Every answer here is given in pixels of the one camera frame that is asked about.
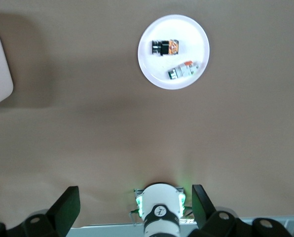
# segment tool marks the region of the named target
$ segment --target round plate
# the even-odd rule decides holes
[[[152,53],[153,40],[178,40],[177,55]],[[138,62],[145,77],[164,89],[181,89],[194,83],[204,72],[210,56],[210,46],[203,28],[193,19],[168,15],[154,21],[142,35],[138,45]],[[170,79],[168,71],[193,61],[199,69],[191,76]]]

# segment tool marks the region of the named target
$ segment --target orange label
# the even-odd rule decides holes
[[[177,54],[179,51],[179,41],[169,40],[169,52],[168,54]]]
[[[189,66],[189,65],[192,65],[193,62],[192,62],[192,61],[187,61],[187,62],[185,62],[184,64],[185,64],[186,66]]]

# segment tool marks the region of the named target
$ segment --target black mount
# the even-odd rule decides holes
[[[188,237],[292,237],[275,220],[256,218],[248,225],[226,211],[216,211],[202,185],[192,185],[192,211],[199,229]]]
[[[10,230],[0,223],[0,237],[65,237],[79,212],[79,188],[68,187],[46,214],[30,216]]]

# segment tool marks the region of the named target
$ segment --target beige tabletop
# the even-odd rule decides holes
[[[137,47],[159,17],[197,21],[199,80],[165,90]],[[0,221],[80,188],[75,226],[130,222],[133,189],[202,184],[241,217],[294,214],[294,1],[0,0],[14,91],[0,103]]]

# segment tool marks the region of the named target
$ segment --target green led light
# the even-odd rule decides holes
[[[138,206],[139,217],[142,217],[143,216],[143,196],[137,197],[136,198],[136,203],[137,203],[137,206]]]
[[[180,203],[180,213],[184,212],[184,202],[185,202],[185,194],[179,194],[179,203]]]

